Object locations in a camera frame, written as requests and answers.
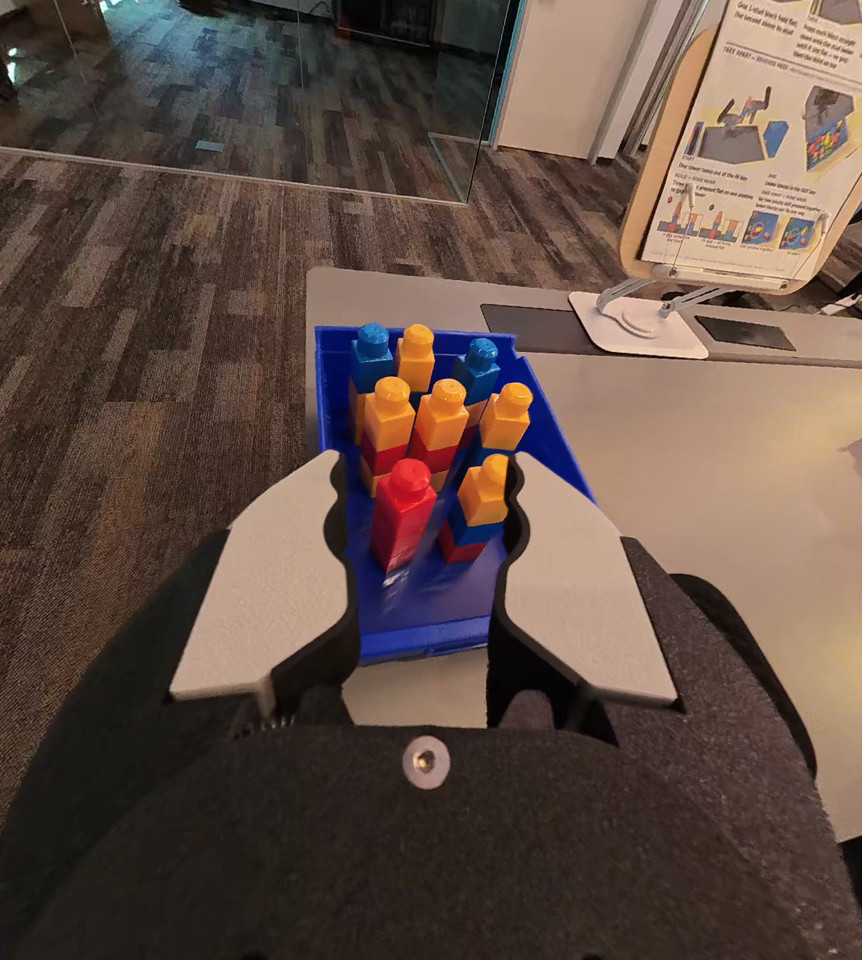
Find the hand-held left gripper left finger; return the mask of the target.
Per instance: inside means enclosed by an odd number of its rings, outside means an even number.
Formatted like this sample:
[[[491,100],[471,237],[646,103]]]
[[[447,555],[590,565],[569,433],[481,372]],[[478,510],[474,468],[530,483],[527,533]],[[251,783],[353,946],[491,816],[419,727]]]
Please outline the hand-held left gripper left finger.
[[[230,524],[171,680],[174,701],[245,695],[262,714],[296,714],[319,687],[340,690],[361,655],[347,556],[348,472],[325,450]]]

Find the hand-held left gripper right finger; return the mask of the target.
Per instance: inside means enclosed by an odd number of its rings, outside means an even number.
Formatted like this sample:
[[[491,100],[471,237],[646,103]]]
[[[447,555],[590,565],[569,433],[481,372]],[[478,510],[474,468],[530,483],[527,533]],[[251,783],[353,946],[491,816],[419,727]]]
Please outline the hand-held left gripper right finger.
[[[544,695],[555,721],[587,721],[603,701],[672,707],[672,672],[617,527],[528,453],[509,460],[506,503],[487,719],[501,720],[524,691]]]

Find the blue mega block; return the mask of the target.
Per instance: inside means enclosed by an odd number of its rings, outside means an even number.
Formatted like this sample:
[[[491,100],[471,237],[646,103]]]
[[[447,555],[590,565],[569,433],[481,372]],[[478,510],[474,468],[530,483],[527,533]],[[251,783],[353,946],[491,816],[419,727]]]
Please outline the blue mega block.
[[[503,520],[477,525],[471,524],[464,514],[459,499],[452,502],[447,513],[446,523],[450,531],[451,541],[455,547],[461,549],[486,544],[497,534],[503,532],[505,524]]]

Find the red mega block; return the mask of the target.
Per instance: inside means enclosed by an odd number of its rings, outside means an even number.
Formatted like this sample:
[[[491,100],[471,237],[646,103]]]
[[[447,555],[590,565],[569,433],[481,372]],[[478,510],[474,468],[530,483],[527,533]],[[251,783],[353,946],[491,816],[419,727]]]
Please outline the red mega block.
[[[448,564],[473,562],[481,555],[488,543],[465,547],[463,549],[455,547],[451,541],[450,531],[446,521],[443,522],[441,526],[437,541],[441,554]]]

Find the yellow mega block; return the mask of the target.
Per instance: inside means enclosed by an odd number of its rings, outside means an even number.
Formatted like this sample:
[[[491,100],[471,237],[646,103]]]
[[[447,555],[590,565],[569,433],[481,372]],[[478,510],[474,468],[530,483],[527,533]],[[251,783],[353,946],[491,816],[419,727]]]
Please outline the yellow mega block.
[[[458,500],[468,527],[491,526],[504,522],[509,456],[492,453],[471,466],[461,481]]]

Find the blue plastic bin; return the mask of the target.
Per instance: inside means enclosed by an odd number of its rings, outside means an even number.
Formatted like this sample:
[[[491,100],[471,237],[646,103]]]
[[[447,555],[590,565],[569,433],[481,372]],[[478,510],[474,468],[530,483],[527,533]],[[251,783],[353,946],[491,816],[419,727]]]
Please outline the blue plastic bin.
[[[437,536],[446,512],[455,502],[452,481],[437,497],[435,510],[414,559],[385,574],[369,550],[374,500],[360,477],[361,453],[348,432],[352,342],[359,329],[333,325],[314,327],[318,450],[338,450],[348,474],[346,519],[350,559],[356,577],[362,634],[362,665],[436,656],[485,644],[499,566],[507,552],[499,536],[473,562],[447,563]],[[520,451],[594,500],[581,467],[529,359],[518,353],[513,334],[435,331],[435,378],[448,375],[473,339],[496,343],[500,376],[496,392],[507,382],[524,383],[533,392],[531,425]]]

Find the group of block towers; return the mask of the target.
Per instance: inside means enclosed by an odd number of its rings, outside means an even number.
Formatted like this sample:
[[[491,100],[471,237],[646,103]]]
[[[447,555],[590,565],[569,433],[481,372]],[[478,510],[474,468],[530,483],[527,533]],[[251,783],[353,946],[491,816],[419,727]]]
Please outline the group of block towers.
[[[415,557],[458,455],[457,496],[467,470],[492,453],[515,453],[531,424],[533,392],[522,382],[494,391],[496,343],[472,340],[448,376],[434,377],[435,333],[413,323],[395,346],[370,323],[352,342],[349,430],[360,477],[374,500],[369,550],[385,573]]]

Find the black quilted pad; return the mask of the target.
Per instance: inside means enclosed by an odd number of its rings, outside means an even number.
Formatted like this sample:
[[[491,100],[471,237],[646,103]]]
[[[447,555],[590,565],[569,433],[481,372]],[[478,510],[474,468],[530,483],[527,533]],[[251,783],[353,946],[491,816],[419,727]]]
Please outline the black quilted pad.
[[[705,618],[728,641],[748,666],[760,687],[769,695],[774,708],[794,739],[811,779],[816,781],[819,765],[808,728],[736,606],[715,585],[701,577],[686,573],[672,573],[671,577]]]

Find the wooden document stand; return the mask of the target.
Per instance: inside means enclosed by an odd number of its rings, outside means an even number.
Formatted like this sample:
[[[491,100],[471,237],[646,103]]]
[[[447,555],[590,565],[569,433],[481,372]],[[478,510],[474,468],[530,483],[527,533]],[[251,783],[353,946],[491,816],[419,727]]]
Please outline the wooden document stand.
[[[831,231],[821,268],[808,281],[764,282],[711,270],[689,272],[656,267],[640,259],[640,247],[661,192],[668,160],[675,150],[679,123],[701,81],[716,30],[694,39],[681,58],[653,132],[648,156],[630,199],[620,235],[620,259],[627,274],[623,283],[599,293],[574,292],[569,303],[592,343],[609,354],[706,359],[709,350],[685,320],[684,311],[729,292],[793,294],[822,269],[862,202],[862,177]]]

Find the printed instruction sheet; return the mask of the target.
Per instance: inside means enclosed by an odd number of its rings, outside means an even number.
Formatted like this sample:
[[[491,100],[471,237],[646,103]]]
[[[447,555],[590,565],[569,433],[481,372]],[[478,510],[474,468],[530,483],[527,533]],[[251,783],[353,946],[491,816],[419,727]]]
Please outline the printed instruction sheet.
[[[807,282],[862,177],[862,1],[728,2],[640,259]]]

